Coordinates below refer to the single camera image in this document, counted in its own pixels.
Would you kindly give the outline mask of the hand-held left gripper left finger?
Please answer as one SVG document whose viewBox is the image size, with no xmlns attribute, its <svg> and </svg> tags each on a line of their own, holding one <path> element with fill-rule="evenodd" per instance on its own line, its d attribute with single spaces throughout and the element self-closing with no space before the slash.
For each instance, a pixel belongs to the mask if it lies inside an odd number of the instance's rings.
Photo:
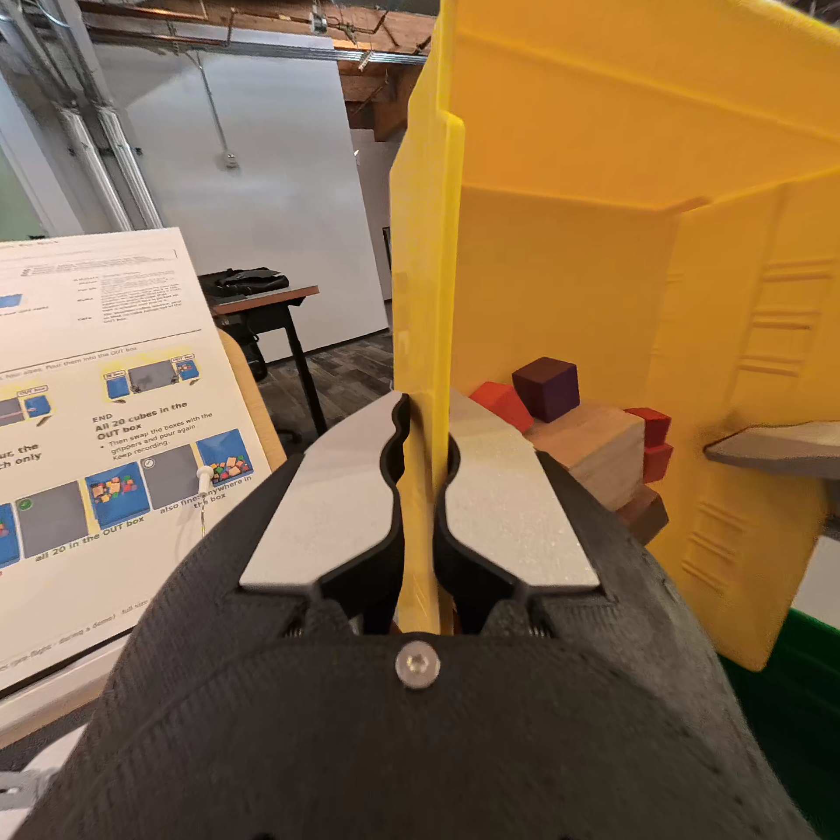
<svg viewBox="0 0 840 840">
<path fill-rule="evenodd" d="M 363 633 L 388 634 L 405 566 L 397 482 L 411 400 L 388 392 L 316 440 L 295 468 L 240 587 L 339 603 Z"/>
</svg>

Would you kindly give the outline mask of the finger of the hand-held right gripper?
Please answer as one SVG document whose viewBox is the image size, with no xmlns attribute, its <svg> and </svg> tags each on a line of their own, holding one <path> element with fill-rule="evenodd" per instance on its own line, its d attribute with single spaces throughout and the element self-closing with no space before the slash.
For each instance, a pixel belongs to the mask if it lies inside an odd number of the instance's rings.
<svg viewBox="0 0 840 840">
<path fill-rule="evenodd" d="M 839 422 L 751 426 L 704 447 L 712 462 L 777 476 L 839 479 Z"/>
</svg>

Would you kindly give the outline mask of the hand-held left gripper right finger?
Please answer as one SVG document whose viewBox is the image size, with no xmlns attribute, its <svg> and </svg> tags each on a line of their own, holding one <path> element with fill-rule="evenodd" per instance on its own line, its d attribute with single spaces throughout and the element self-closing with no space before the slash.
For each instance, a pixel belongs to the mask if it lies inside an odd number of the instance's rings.
<svg viewBox="0 0 840 840">
<path fill-rule="evenodd" d="M 451 392 L 448 466 L 434 512 L 434 572 L 460 629 L 498 603 L 591 595 L 601 581 L 536 450 L 512 425 Z"/>
</svg>

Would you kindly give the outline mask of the pile of wooden cubes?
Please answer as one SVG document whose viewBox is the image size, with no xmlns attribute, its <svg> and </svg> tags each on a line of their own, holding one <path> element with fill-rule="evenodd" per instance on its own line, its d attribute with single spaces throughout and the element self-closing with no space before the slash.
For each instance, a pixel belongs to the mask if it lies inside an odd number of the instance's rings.
<svg viewBox="0 0 840 840">
<path fill-rule="evenodd" d="M 669 415 L 584 401 L 576 364 L 548 356 L 514 371 L 510 383 L 483 382 L 469 398 L 566 468 L 636 541 L 648 545 L 668 524 L 652 485 L 674 451 Z"/>
</svg>

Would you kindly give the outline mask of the green plastic bin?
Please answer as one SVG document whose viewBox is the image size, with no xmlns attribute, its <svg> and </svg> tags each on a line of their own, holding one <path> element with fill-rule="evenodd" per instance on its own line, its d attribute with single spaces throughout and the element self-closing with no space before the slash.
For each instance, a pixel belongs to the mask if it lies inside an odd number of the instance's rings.
<svg viewBox="0 0 840 840">
<path fill-rule="evenodd" d="M 820 838 L 839 838 L 839 632 L 790 610 L 760 672 L 719 656 L 748 724 Z"/>
</svg>

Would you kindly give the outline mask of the yellow plastic bin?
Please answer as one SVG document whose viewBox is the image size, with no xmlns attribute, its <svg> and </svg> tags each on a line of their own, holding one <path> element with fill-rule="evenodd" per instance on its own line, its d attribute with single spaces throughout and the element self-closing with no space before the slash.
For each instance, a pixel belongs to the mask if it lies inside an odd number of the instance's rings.
<svg viewBox="0 0 840 840">
<path fill-rule="evenodd" d="M 838 421 L 838 81 L 838 28 L 782 3 L 440 4 L 391 175 L 404 629 L 442 622 L 450 388 L 551 356 L 672 418 L 654 556 L 720 654 L 767 665 L 826 493 L 704 450 Z"/>
</svg>

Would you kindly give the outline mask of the small wooden top desk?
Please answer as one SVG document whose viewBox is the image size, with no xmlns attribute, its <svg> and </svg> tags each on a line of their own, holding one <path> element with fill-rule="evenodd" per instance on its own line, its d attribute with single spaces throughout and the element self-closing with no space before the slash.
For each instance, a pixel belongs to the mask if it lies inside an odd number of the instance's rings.
<svg viewBox="0 0 840 840">
<path fill-rule="evenodd" d="M 255 334 L 284 329 L 287 333 L 291 357 L 297 366 L 297 372 L 304 394 L 307 398 L 311 419 L 317 436 L 325 434 L 328 426 L 323 415 L 316 385 L 308 367 L 298 333 L 291 316 L 291 307 L 299 307 L 309 297 L 320 293 L 318 286 L 299 289 L 273 290 L 240 300 L 211 301 L 207 305 L 217 318 L 229 318 L 239 315 L 244 324 Z"/>
</svg>

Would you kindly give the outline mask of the black bag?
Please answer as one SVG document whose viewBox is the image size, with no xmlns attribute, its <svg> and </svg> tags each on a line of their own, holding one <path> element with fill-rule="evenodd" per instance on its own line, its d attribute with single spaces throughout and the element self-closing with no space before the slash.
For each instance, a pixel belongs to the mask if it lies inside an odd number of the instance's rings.
<svg viewBox="0 0 840 840">
<path fill-rule="evenodd" d="M 272 291 L 282 291 L 290 286 L 289 279 L 277 270 L 225 269 L 198 276 L 206 296 L 221 299 L 252 297 Z"/>
</svg>

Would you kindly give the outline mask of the white instruction sheet board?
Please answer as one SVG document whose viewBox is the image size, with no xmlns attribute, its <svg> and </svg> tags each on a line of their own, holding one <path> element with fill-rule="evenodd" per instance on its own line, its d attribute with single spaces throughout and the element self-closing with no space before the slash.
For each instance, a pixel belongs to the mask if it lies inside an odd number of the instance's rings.
<svg viewBox="0 0 840 840">
<path fill-rule="evenodd" d="M 178 228 L 1 256 L 5 748 L 101 694 L 167 577 L 286 453 Z"/>
</svg>

